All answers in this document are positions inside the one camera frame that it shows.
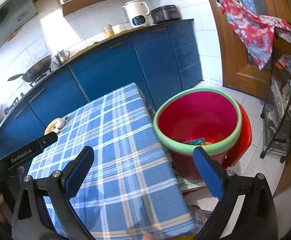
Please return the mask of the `white paper box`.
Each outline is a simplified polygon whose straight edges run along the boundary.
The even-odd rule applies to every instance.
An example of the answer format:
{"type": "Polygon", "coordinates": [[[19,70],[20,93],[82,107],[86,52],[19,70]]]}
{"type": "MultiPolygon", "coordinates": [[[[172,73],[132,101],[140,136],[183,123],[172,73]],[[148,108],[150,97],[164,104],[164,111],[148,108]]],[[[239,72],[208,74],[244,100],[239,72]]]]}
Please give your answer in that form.
{"type": "Polygon", "coordinates": [[[205,142],[204,138],[184,142],[184,144],[186,144],[186,145],[205,145],[205,143],[206,142],[205,142]]]}

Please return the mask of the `blue kitchen cabinets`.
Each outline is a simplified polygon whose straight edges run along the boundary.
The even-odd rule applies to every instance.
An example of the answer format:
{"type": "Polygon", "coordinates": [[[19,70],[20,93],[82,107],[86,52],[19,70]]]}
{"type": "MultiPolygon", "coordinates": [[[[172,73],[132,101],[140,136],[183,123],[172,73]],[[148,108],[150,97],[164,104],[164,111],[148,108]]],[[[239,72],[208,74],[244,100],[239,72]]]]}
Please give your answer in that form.
{"type": "Polygon", "coordinates": [[[41,137],[53,119],[130,83],[158,109],[201,79],[192,19],[112,38],[59,67],[18,101],[0,124],[0,157],[41,137]]]}

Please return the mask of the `yellow banana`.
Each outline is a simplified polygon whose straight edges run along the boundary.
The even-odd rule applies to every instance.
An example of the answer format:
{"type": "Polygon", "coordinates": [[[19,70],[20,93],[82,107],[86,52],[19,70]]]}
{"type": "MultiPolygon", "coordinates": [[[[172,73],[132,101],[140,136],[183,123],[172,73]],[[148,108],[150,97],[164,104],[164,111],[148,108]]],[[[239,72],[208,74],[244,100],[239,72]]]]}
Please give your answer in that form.
{"type": "Polygon", "coordinates": [[[52,120],[46,127],[44,134],[47,135],[48,133],[52,132],[52,130],[55,129],[55,123],[59,120],[60,118],[55,118],[54,120],[52,120]]]}

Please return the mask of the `red plastic stool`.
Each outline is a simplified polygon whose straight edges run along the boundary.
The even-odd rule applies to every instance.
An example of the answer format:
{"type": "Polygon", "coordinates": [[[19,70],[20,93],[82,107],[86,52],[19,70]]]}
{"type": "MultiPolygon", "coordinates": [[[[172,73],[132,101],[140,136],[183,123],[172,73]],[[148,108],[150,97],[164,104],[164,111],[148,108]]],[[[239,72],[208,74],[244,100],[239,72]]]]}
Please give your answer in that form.
{"type": "Polygon", "coordinates": [[[242,115],[241,133],[235,145],[228,151],[222,166],[227,169],[235,166],[240,158],[245,154],[252,142],[252,128],[250,119],[242,105],[238,103],[242,115]]]}

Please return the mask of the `ginger root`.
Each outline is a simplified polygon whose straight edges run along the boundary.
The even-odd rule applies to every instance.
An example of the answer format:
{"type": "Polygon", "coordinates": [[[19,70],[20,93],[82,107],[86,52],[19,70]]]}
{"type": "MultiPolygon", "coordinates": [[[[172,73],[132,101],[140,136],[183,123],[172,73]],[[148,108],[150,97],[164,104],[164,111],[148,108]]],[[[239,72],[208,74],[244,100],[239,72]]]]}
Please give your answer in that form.
{"type": "Polygon", "coordinates": [[[58,128],[54,128],[51,131],[59,134],[62,130],[61,129],[58,129],[58,128]]]}

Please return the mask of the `garlic bulb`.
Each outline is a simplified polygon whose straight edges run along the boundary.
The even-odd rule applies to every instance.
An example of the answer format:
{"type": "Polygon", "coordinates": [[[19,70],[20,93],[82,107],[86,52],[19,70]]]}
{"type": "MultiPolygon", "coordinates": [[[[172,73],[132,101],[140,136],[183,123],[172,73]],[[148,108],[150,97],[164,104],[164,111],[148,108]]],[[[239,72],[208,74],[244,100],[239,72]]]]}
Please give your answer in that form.
{"type": "Polygon", "coordinates": [[[56,123],[54,124],[54,127],[57,129],[62,129],[66,124],[66,121],[64,119],[58,119],[56,123]]]}

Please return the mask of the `cardboard box under bucket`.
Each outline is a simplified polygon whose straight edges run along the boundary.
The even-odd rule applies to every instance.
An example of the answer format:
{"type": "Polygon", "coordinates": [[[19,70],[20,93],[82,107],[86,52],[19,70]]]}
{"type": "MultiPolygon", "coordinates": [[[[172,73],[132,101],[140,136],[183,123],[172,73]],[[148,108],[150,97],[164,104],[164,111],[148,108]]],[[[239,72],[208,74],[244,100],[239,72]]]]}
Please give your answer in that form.
{"type": "Polygon", "coordinates": [[[182,193],[199,190],[199,189],[206,187],[206,184],[204,183],[204,181],[202,179],[201,180],[188,180],[188,179],[186,179],[183,175],[181,175],[179,172],[177,172],[176,167],[172,161],[170,154],[167,154],[167,158],[170,162],[171,168],[173,169],[174,176],[177,179],[178,187],[182,193]]]}

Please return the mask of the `blue plaid tablecloth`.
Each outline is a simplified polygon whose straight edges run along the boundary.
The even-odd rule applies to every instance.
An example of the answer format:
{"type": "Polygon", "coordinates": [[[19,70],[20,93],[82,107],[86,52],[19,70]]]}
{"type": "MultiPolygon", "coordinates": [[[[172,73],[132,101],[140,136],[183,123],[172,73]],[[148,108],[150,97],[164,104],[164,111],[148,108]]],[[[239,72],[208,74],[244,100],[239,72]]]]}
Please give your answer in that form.
{"type": "Polygon", "coordinates": [[[136,84],[70,113],[58,141],[32,160],[28,174],[48,177],[85,146],[93,148],[94,163],[70,202],[95,239],[188,236],[209,218],[184,201],[136,84]]]}

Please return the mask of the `black wok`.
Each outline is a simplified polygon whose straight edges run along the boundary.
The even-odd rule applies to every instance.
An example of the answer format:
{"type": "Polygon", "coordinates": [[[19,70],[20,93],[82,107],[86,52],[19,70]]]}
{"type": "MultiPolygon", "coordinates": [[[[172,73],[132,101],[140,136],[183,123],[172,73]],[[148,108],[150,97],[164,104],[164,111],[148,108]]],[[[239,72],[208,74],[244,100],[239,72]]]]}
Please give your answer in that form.
{"type": "Polygon", "coordinates": [[[48,70],[50,70],[50,65],[52,62],[51,55],[42,58],[36,64],[34,64],[26,73],[17,74],[8,78],[7,81],[13,81],[18,78],[21,78],[25,82],[32,83],[42,74],[45,74],[48,70]]]}

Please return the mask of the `red bucket green rim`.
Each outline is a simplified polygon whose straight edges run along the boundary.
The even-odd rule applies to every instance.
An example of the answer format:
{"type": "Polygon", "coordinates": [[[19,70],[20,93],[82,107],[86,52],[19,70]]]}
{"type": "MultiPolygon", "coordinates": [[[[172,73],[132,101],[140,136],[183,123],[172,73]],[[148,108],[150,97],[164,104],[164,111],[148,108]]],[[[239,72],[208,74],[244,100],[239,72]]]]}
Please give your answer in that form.
{"type": "Polygon", "coordinates": [[[220,164],[241,134],[242,114],[235,99],[216,88],[192,88],[167,100],[156,112],[154,130],[176,171],[199,180],[191,141],[203,139],[203,149],[220,164]]]}

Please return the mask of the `steel teapot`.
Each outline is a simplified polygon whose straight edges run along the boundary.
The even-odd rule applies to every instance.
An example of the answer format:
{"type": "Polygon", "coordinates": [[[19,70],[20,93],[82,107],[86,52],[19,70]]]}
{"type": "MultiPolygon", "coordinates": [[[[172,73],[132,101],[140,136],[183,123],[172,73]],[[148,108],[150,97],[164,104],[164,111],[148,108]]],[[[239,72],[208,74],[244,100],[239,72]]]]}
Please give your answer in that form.
{"type": "Polygon", "coordinates": [[[61,50],[55,55],[56,62],[59,66],[67,63],[70,58],[70,52],[68,50],[61,50]]]}

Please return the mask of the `range hood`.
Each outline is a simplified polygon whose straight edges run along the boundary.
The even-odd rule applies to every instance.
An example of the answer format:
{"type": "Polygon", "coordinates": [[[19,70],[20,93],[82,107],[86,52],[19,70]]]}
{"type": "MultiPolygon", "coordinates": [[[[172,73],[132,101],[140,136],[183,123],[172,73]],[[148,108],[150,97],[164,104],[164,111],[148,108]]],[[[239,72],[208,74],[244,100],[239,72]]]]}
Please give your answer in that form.
{"type": "Polygon", "coordinates": [[[0,0],[0,47],[37,14],[33,0],[0,0]]]}

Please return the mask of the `yellow labelled jar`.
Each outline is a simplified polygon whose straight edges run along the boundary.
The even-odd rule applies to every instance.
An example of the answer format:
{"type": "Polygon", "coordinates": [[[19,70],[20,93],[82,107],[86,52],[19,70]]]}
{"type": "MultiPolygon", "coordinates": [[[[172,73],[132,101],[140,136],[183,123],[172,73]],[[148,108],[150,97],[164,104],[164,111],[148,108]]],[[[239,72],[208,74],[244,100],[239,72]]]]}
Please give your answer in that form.
{"type": "Polygon", "coordinates": [[[110,24],[103,26],[102,31],[104,33],[105,38],[111,38],[115,36],[112,25],[110,24]]]}

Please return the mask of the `white bowl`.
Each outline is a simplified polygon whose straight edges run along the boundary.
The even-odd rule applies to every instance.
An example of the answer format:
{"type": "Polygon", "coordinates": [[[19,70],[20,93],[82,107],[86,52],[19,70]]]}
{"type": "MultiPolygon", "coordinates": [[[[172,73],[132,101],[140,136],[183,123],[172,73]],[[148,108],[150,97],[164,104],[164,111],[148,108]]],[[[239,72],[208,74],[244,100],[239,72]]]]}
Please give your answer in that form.
{"type": "Polygon", "coordinates": [[[113,29],[115,35],[127,30],[126,26],[123,24],[114,25],[112,27],[112,29],[113,29]]]}

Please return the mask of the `red floral cloth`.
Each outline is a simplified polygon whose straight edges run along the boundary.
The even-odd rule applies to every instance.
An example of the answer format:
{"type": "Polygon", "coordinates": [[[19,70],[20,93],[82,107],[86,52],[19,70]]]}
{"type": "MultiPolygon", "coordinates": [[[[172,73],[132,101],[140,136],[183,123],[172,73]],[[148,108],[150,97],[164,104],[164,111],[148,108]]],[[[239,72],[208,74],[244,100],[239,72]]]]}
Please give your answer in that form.
{"type": "Polygon", "coordinates": [[[219,1],[221,12],[230,27],[245,45],[256,66],[262,70],[272,55],[274,31],[285,31],[291,38],[291,26],[281,18],[254,14],[235,0],[219,1]]]}

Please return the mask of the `white electric kettle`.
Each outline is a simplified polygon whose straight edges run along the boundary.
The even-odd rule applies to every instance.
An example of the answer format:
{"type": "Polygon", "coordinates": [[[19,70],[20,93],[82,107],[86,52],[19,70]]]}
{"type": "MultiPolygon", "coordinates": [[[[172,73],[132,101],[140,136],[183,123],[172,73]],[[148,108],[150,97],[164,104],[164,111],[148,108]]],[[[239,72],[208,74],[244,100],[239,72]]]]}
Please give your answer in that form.
{"type": "Polygon", "coordinates": [[[146,2],[139,0],[128,1],[122,8],[127,13],[129,22],[133,28],[150,26],[148,20],[150,10],[146,2]]]}

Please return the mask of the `wooden door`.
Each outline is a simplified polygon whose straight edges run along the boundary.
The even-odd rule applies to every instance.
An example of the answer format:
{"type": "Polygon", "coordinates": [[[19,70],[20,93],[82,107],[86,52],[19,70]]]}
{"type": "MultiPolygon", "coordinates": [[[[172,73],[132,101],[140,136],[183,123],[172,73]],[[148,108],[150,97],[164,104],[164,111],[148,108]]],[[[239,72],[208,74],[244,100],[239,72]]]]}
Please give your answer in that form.
{"type": "Polygon", "coordinates": [[[291,0],[209,0],[219,37],[222,84],[266,99],[271,65],[291,55],[291,0]]]}

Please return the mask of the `dark rice cooker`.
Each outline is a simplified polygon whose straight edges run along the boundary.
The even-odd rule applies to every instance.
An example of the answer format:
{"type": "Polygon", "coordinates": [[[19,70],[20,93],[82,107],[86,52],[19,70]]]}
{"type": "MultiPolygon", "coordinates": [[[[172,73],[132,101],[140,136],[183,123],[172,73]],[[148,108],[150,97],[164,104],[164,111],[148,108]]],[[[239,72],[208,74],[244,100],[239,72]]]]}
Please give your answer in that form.
{"type": "Polygon", "coordinates": [[[181,19],[181,14],[176,5],[164,5],[153,9],[150,12],[154,24],[177,21],[181,19]]]}

